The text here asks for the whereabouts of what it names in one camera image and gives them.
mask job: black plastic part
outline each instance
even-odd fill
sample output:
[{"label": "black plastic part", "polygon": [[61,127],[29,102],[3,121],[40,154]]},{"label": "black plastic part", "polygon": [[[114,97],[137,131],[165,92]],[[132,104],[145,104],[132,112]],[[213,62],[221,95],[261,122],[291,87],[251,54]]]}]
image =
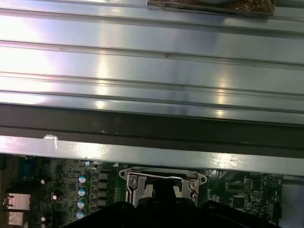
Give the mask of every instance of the black plastic part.
[{"label": "black plastic part", "polygon": [[171,180],[156,180],[153,183],[153,196],[161,200],[173,200],[176,196],[174,192],[174,182]]},{"label": "black plastic part", "polygon": [[6,155],[0,154],[0,171],[6,168]]},{"label": "black plastic part", "polygon": [[112,228],[184,228],[196,227],[231,228],[278,228],[267,221],[216,202],[208,202],[198,209],[188,199],[165,200],[144,198],[137,208],[119,202],[95,212],[66,228],[112,227]]}]

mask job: screw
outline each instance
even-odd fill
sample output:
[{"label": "screw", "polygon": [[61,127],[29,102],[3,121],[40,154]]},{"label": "screw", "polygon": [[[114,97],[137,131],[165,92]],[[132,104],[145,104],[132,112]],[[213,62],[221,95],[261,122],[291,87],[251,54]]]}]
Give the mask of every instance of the screw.
[{"label": "screw", "polygon": [[202,177],[200,181],[204,183],[206,181],[206,177]]},{"label": "screw", "polygon": [[135,178],[135,177],[130,178],[130,182],[131,182],[132,184],[135,184],[135,183],[136,183],[136,178]]},{"label": "screw", "polygon": [[196,183],[194,182],[190,186],[191,186],[191,188],[195,188],[196,187]]}]

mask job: motherboard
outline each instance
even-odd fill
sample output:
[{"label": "motherboard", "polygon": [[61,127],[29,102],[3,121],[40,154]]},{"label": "motherboard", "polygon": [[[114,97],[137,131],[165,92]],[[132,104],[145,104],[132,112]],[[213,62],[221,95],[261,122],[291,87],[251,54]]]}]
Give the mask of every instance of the motherboard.
[{"label": "motherboard", "polygon": [[[195,190],[191,200],[197,207],[216,201],[276,224],[281,217],[282,175],[47,158],[18,157],[17,163],[17,175],[5,190],[9,225],[63,228],[115,202],[152,197],[151,183],[164,176],[174,179],[177,197]],[[137,195],[131,199],[132,188]],[[20,210],[12,199],[29,204]]]}]

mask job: capacitor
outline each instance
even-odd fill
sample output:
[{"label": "capacitor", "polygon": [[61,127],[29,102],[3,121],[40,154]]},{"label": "capacitor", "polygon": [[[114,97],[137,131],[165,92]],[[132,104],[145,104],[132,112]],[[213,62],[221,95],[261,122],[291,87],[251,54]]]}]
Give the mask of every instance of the capacitor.
[{"label": "capacitor", "polygon": [[44,178],[41,178],[40,184],[44,185],[44,184],[49,183],[50,181],[52,181],[51,177],[44,177]]},{"label": "capacitor", "polygon": [[44,213],[41,217],[40,217],[40,220],[42,222],[46,222],[48,219],[51,219],[52,217],[52,212],[51,211],[48,211],[47,213]]},{"label": "capacitor", "polygon": [[50,223],[51,223],[52,219],[50,218],[47,218],[45,221],[43,221],[41,224],[40,224],[40,227],[41,228],[46,228]]},{"label": "capacitor", "polygon": [[59,200],[63,197],[63,191],[61,190],[53,190],[51,194],[52,200]]},{"label": "capacitor", "polygon": [[84,184],[89,179],[89,175],[86,173],[83,173],[79,177],[79,182]]},{"label": "capacitor", "polygon": [[85,197],[82,197],[82,198],[79,200],[79,202],[77,203],[77,206],[78,206],[79,208],[84,208],[85,205],[86,205],[86,203],[87,203],[87,199],[86,199]]},{"label": "capacitor", "polygon": [[78,212],[77,212],[77,218],[78,219],[82,219],[83,217],[86,216],[86,209],[85,208],[81,208]]},{"label": "capacitor", "polygon": [[82,187],[79,189],[79,191],[78,191],[78,195],[79,195],[79,196],[84,196],[84,195],[87,194],[87,192],[88,192],[87,186],[82,186]]}]

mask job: metal rail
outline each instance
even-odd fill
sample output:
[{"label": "metal rail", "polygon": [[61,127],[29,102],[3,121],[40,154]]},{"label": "metal rail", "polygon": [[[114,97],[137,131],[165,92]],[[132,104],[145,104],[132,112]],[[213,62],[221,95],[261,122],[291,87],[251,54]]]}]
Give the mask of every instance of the metal rail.
[{"label": "metal rail", "polygon": [[304,176],[304,159],[295,158],[164,150],[9,136],[0,136],[0,152],[50,158]]},{"label": "metal rail", "polygon": [[304,124],[299,4],[253,19],[145,0],[3,0],[0,102]]}]

